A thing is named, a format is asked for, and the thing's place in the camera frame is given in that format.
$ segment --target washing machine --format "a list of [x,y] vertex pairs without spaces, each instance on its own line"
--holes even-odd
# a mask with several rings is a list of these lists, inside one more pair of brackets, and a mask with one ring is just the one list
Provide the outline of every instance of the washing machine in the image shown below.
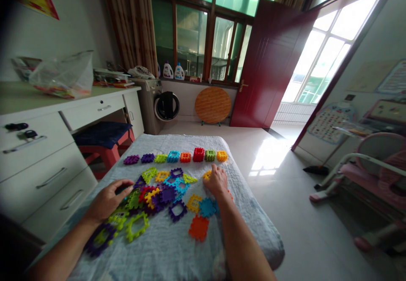
[[158,135],[165,122],[173,120],[179,112],[179,100],[172,92],[164,92],[159,79],[130,78],[138,91],[144,133]]

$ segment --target white floor tile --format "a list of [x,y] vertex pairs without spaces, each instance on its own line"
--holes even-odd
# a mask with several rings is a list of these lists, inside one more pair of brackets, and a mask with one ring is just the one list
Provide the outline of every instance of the white floor tile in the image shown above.
[[263,129],[201,126],[197,122],[173,121],[160,134],[224,138],[253,194],[282,236],[286,256],[275,272],[279,280],[397,279],[385,253],[375,250],[364,254],[355,247],[354,234],[329,203],[310,203],[308,196],[322,177],[305,173],[302,169],[308,164],[285,142]]

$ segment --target washing machine door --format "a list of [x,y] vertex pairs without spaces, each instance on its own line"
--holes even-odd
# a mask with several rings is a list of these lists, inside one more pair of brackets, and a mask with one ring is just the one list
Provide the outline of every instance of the washing machine door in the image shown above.
[[164,92],[155,98],[155,116],[162,121],[171,121],[179,113],[179,99],[172,92]]

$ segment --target white bottle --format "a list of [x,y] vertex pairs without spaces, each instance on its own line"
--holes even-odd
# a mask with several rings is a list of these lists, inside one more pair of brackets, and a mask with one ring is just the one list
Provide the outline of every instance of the white bottle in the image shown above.
[[178,65],[175,68],[175,79],[185,80],[185,72],[183,72],[181,63],[178,63]]
[[173,79],[173,70],[172,70],[172,67],[170,66],[168,60],[164,64],[164,70],[162,72],[162,76],[164,78],[172,78]]

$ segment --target plastic bag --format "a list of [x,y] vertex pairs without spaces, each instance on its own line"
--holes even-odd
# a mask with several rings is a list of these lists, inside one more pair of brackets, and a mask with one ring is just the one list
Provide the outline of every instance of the plastic bag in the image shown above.
[[36,89],[67,99],[89,96],[93,85],[93,51],[41,62],[30,75]]

